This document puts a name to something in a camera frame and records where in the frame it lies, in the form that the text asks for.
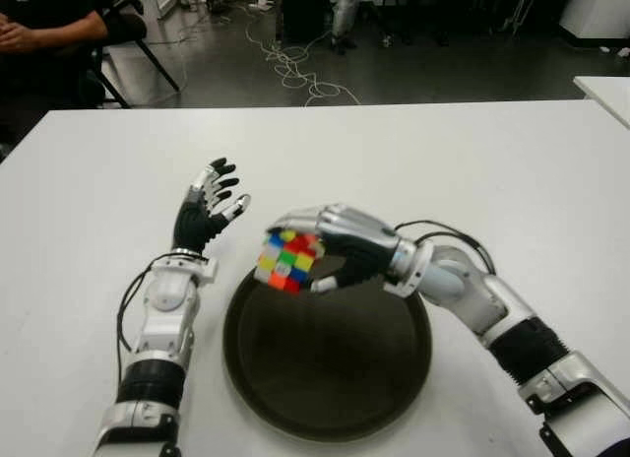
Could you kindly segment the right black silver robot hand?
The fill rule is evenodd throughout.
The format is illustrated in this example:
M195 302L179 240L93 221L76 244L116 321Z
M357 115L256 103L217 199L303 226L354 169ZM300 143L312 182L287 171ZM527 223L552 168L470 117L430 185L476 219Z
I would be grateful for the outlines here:
M344 204L291 211L267 228L269 233L283 230L313 234L322 240L327 254L345 259L330 276L308 282L315 294L357 285L376 275L398 281L406 275L415 253L391 227Z

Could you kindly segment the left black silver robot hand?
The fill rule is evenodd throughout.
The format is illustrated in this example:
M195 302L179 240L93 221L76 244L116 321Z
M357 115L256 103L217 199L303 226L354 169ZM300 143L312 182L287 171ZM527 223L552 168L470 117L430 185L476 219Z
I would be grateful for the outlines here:
M234 163L219 158L206 164L186 190L173 228L173 249L202 254L206 245L240 217L249 207L251 196L232 197L239 178L232 174Z

